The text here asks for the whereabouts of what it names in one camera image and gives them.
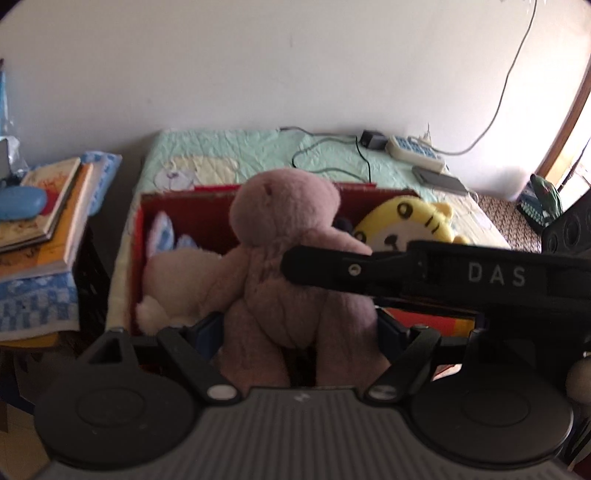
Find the white pink bunny plush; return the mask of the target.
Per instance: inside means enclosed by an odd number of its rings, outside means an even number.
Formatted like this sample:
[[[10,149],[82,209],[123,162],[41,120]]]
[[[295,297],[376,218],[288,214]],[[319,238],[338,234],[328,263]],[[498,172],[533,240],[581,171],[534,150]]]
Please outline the white pink bunny plush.
[[[166,327],[191,326],[204,314],[198,295],[221,255],[199,248],[183,234],[175,236],[170,217],[157,213],[148,232],[142,299],[135,306],[139,330],[153,336]]]

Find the green avocado plush toy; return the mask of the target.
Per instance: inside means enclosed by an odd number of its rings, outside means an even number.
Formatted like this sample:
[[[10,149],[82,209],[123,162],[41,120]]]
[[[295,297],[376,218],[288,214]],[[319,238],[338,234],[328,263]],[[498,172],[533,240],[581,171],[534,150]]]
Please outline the green avocado plush toy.
[[[335,220],[332,222],[332,227],[349,234],[349,236],[353,236],[353,232],[355,231],[352,222],[350,222],[349,219],[345,217],[335,218]]]

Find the yellow tiger plush toy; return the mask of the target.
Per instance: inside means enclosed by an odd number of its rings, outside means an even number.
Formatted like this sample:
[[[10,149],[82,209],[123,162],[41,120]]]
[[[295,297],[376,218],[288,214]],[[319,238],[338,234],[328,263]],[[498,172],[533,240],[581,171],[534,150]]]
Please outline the yellow tiger plush toy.
[[[397,196],[363,218],[353,229],[353,237],[373,252],[405,252],[415,240],[469,244],[465,236],[452,229],[453,216],[448,203]]]

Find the black power adapter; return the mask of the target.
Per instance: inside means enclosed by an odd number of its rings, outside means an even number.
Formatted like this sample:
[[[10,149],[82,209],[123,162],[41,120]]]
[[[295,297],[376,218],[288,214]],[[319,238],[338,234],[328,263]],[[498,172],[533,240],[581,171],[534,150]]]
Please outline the black power adapter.
[[[379,131],[363,130],[360,144],[367,150],[383,151],[388,144],[388,137]]]

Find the stack of books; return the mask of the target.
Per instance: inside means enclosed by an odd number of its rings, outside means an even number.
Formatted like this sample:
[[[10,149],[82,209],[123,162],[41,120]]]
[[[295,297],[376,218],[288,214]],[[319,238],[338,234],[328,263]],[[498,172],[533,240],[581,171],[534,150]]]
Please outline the stack of books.
[[[35,218],[1,222],[3,282],[72,269],[101,174],[101,164],[74,157],[25,175],[19,186],[43,189],[47,203]]]

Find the blue glasses case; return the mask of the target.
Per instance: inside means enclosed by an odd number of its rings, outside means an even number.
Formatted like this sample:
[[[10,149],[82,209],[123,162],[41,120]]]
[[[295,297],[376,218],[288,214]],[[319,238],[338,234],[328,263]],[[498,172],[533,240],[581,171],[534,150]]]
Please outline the blue glasses case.
[[[32,186],[7,186],[0,191],[0,220],[19,221],[35,218],[47,203],[43,189]]]

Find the dark patterned blanket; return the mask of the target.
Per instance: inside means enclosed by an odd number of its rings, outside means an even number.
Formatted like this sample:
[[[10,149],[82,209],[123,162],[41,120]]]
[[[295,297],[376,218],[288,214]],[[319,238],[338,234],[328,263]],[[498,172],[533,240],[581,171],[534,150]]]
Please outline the dark patterned blanket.
[[[515,202],[480,195],[480,208],[514,250],[541,252],[541,238],[518,211]]]

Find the pastel cartoon bed sheet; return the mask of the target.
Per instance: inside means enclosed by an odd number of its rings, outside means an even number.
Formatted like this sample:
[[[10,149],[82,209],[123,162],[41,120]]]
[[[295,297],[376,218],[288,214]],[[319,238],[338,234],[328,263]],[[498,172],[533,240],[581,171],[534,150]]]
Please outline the pastel cartoon bed sheet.
[[[114,263],[106,325],[127,327],[131,312],[131,235],[141,195],[191,187],[245,182],[266,170],[293,165],[339,182],[373,182],[384,189],[410,189],[454,210],[453,229],[472,243],[499,248],[508,242],[470,196],[430,189],[409,164],[356,145],[351,136],[312,135],[294,127],[273,130],[184,130],[157,134],[139,173]]]

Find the black smartphone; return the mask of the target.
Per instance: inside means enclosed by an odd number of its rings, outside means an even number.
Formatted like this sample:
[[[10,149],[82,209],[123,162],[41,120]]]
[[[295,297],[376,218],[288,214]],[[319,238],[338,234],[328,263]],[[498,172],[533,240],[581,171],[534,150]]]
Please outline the black smartphone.
[[[412,174],[424,186],[459,196],[468,196],[468,188],[456,177],[437,173],[419,166],[412,167]]]

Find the folded green dark clothes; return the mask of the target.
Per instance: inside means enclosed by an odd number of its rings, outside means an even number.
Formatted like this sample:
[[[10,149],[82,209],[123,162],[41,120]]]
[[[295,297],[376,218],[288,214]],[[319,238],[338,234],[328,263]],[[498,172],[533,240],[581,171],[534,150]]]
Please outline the folded green dark clothes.
[[[538,235],[563,214],[559,192],[548,180],[536,174],[520,194],[517,210]]]

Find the red cardboard box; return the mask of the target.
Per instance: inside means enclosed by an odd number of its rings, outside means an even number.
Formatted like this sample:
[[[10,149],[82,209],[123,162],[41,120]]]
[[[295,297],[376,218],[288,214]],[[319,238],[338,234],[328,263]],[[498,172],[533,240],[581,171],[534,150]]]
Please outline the red cardboard box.
[[[221,256],[202,284],[198,297],[204,317],[222,312],[228,319],[252,319],[273,344],[290,349],[310,346],[322,320],[337,316],[329,306],[332,299],[344,305],[356,327],[363,326],[367,298],[295,286],[280,273],[283,254],[294,246],[375,253],[332,227],[339,202],[338,190],[322,179],[301,186],[270,180],[243,185],[230,208],[239,244]]]

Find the white usb charger plug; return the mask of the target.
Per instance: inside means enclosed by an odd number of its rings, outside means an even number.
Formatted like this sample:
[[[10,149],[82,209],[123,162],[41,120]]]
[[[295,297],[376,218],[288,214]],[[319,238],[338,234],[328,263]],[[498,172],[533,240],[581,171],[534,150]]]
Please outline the white usb charger plug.
[[[430,124],[427,124],[427,130],[420,137],[420,141],[422,144],[426,144],[428,146],[432,145],[432,135],[431,135],[431,125]]]

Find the white blue power strip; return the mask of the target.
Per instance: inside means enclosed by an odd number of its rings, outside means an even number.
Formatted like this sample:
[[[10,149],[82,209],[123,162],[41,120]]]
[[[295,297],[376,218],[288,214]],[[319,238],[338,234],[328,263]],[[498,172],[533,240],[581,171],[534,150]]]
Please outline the white blue power strip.
[[[442,173],[445,162],[430,147],[408,137],[391,136],[386,145],[387,153],[394,159],[436,173]]]

